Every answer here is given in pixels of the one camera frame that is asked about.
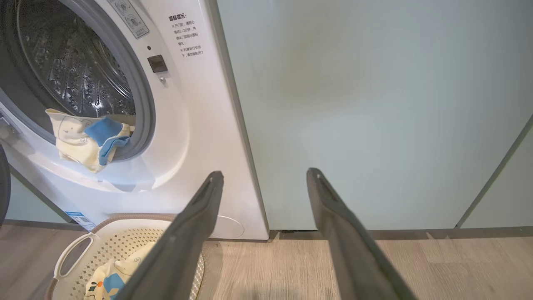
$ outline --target instruction sticker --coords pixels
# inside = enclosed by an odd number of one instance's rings
[[[128,25],[135,38],[139,38],[150,32],[129,0],[107,0],[107,2],[122,17],[122,20]]]
[[[85,228],[87,231],[91,231],[96,225],[85,217],[81,212],[65,211],[72,220],[76,221],[79,225]]]
[[[168,16],[168,23],[177,41],[179,55],[183,59],[204,56],[206,48],[203,44],[204,32],[201,29],[204,23],[201,13],[189,11],[172,14]]]

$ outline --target washing machine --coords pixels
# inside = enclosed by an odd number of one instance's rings
[[[1,138],[10,165],[90,230],[177,214],[224,174],[214,238],[268,225],[215,1],[1,0]],[[47,108],[134,126],[97,174],[59,158]]]

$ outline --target perforated basket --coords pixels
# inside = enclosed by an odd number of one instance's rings
[[[156,214],[122,215],[106,220],[91,232],[80,236],[59,257],[45,299],[83,299],[85,284],[96,268],[112,258],[126,259],[147,243],[156,242],[173,219],[174,216]],[[90,240],[89,245],[70,270],[61,274],[61,267],[69,253],[86,239]],[[204,258],[200,254],[189,299],[196,299],[203,276]]]

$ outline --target gray label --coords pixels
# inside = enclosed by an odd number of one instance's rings
[[[150,32],[129,0],[107,0],[107,2],[122,17],[124,23],[126,23],[135,38],[139,38]]]

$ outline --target basket hole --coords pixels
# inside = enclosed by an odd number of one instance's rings
[[[87,248],[90,243],[91,239],[87,238],[81,241],[72,249],[72,251],[65,258],[61,269],[59,269],[59,274],[61,276],[65,276],[70,271],[70,269],[74,266],[75,262],[78,260],[80,255],[83,253],[83,251],[85,251],[85,248]]]

